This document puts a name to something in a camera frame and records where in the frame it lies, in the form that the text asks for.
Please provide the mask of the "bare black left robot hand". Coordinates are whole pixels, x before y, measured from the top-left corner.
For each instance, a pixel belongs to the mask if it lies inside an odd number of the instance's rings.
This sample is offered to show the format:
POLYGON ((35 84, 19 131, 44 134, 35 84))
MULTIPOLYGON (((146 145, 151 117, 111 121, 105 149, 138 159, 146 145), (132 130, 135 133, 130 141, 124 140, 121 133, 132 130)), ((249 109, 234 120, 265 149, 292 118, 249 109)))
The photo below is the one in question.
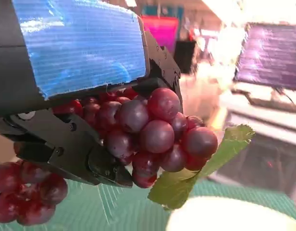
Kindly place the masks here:
POLYGON ((0 135, 64 178, 131 188, 129 172, 78 115, 52 107, 106 90, 180 95, 180 69, 133 11, 99 0, 0 0, 0 135))

